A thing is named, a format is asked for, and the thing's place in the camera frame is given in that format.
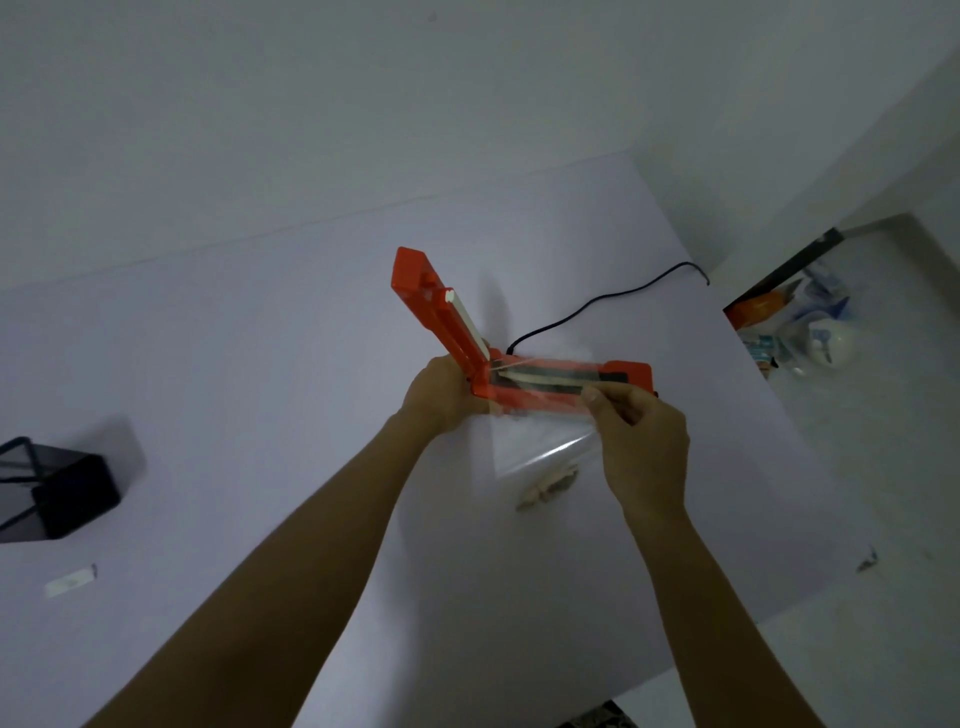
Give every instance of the person's right hand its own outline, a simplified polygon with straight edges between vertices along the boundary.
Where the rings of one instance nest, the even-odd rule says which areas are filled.
[[[628,521],[684,520],[686,417],[632,384],[584,387],[603,443],[603,467]]]

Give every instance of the floor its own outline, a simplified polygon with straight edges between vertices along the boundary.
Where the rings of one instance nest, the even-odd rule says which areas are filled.
[[[770,384],[875,512],[878,562],[761,631],[831,728],[960,725],[960,273],[915,226],[825,260],[852,288],[858,358]],[[693,726],[676,670],[615,701],[641,728]]]

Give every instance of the person's left hand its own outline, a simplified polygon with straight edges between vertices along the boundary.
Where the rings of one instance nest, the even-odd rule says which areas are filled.
[[[452,356],[438,356],[414,378],[402,409],[428,418],[437,433],[451,432],[470,415],[491,411],[489,400],[470,393],[470,385]]]

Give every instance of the hand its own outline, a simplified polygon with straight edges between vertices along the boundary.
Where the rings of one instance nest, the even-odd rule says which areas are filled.
[[[617,382],[585,387],[583,400],[600,432],[607,483],[627,520],[685,520],[690,438],[684,413]]]
[[[414,377],[401,409],[427,418],[439,435],[455,430],[470,415],[490,412],[491,403],[470,393],[467,377],[452,356],[438,356]]]

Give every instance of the orange bag sealer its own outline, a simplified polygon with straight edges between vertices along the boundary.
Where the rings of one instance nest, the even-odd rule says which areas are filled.
[[[444,286],[421,251],[396,249],[391,287],[464,370],[473,395],[495,401],[506,410],[582,409],[580,392],[596,381],[626,382],[654,391],[649,364],[530,359],[489,348],[456,292]]]

